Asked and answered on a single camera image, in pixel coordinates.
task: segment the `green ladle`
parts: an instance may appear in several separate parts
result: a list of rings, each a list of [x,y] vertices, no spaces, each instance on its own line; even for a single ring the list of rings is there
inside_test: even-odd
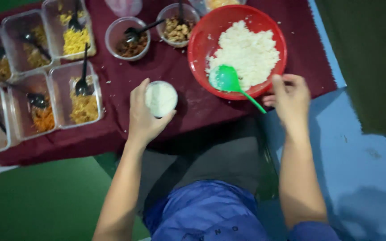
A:
[[[209,74],[209,83],[212,87],[222,91],[235,91],[242,93],[249,101],[251,101],[263,114],[267,112],[263,107],[245,91],[241,90],[239,85],[238,74],[232,66],[225,64],[214,68]]]

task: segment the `maroon tablecloth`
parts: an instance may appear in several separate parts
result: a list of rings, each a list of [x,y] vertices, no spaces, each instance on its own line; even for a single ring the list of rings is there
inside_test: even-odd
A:
[[[162,8],[174,2],[143,0],[144,7],[138,18],[151,23]],[[190,72],[187,48],[173,49],[165,42],[159,42],[155,31],[152,31],[150,50],[140,61],[130,63],[114,58],[105,47],[104,36],[117,16],[103,0],[86,0],[86,4],[97,45],[97,54],[90,61],[99,75],[105,117],[95,124],[58,130],[12,147],[0,153],[1,166],[29,165],[120,151],[128,136],[129,93],[147,77],[152,81],[168,81],[179,94],[178,113],[160,139],[257,112],[248,101],[229,102],[204,90]],[[313,97],[336,90],[307,0],[249,0],[248,5],[281,22],[280,28],[288,47],[287,73],[304,76]],[[0,22],[3,17],[33,8],[40,6],[31,4],[4,12],[0,14]]]

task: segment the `red bowl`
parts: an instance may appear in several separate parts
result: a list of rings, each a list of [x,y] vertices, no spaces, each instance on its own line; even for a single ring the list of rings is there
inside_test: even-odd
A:
[[[228,100],[246,100],[247,98],[241,93],[222,92],[214,89],[206,76],[205,68],[208,67],[206,57],[214,55],[214,52],[220,48],[218,39],[221,33],[240,20],[244,20],[247,28],[255,33],[272,30],[273,40],[276,41],[275,48],[280,52],[280,60],[276,63],[268,79],[261,84],[252,86],[247,91],[250,96],[255,98],[268,91],[272,87],[271,76],[273,74],[281,75],[287,63],[287,46],[282,31],[267,14],[246,5],[228,5],[211,11],[197,23],[192,31],[188,47],[188,61],[190,69],[200,85],[210,93]]]

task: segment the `small cup of rice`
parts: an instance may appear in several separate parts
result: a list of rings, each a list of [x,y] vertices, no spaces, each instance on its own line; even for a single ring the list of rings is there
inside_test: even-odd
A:
[[[162,118],[175,109],[178,94],[175,88],[166,81],[153,81],[145,91],[145,105],[156,118]]]

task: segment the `person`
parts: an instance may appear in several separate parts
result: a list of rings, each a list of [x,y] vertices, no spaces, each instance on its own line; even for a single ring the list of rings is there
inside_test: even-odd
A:
[[[130,126],[99,220],[94,241],[130,241],[141,179],[142,154],[176,111],[154,118],[145,106],[144,80],[130,94]],[[339,240],[327,224],[326,206],[315,173],[309,140],[310,92],[301,76],[272,76],[274,94],[263,98],[285,128],[279,199],[291,241]],[[270,240],[256,217],[257,204],[246,189],[202,180],[171,191],[144,215],[153,241]]]

